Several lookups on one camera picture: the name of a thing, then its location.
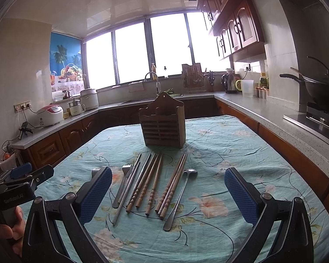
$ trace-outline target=electric kettle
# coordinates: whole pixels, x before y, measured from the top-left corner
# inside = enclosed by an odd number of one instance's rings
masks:
[[[231,68],[227,68],[227,74],[222,75],[222,84],[225,88],[225,92],[228,94],[237,93],[237,89],[235,87],[235,77],[234,70]]]

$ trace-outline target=window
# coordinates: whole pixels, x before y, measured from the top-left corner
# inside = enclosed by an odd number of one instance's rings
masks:
[[[116,30],[115,39],[120,82],[144,79],[149,72],[144,23]]]
[[[116,84],[110,32],[87,41],[87,66],[90,88]]]
[[[158,76],[181,74],[182,64],[192,65],[184,15],[166,15],[150,20],[156,73]]]
[[[187,16],[195,62],[201,63],[202,71],[204,71],[205,68],[207,68],[207,71],[211,70],[213,72],[225,71],[226,68],[230,68],[231,64],[229,58],[219,60],[217,37],[208,35],[202,13],[190,12],[187,13]]]

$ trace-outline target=granite countertop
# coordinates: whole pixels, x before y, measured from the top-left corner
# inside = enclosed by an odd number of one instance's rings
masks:
[[[199,98],[215,98],[253,118],[275,134],[279,135],[286,142],[295,146],[301,153],[316,164],[327,175],[327,177],[329,177],[329,145],[303,128],[283,119],[283,115],[295,115],[298,114],[298,112],[280,105],[271,104],[263,99],[244,98],[241,94],[226,94],[225,92],[186,93],[177,99],[190,100]],[[56,125],[35,130],[33,135],[13,143],[12,147],[26,149],[54,132],[82,120],[83,118],[91,116],[98,111],[132,107],[150,102],[151,101],[140,101],[128,104],[113,103],[102,105],[99,106],[98,109],[84,112],[79,116],[67,118]]]

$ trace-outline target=faucet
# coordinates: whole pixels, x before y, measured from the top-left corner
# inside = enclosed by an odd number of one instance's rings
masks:
[[[161,92],[161,84],[159,82],[159,78],[157,77],[157,74],[155,72],[152,72],[152,71],[146,73],[145,78],[144,78],[144,82],[146,82],[146,76],[151,74],[151,73],[155,74],[155,76],[156,76],[156,92],[157,92],[157,96],[158,96],[158,95],[160,95],[160,92]]]

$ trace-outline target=blue gripper pad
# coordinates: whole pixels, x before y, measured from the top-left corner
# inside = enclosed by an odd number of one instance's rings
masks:
[[[258,190],[246,182],[234,167],[225,171],[224,183],[245,221],[255,226],[264,206]]]
[[[93,219],[111,183],[112,171],[103,166],[89,182],[85,182],[78,190],[73,208],[82,225]]]
[[[18,179],[23,175],[32,171],[32,165],[30,163],[23,164],[15,169],[11,170],[10,177],[11,179]]]

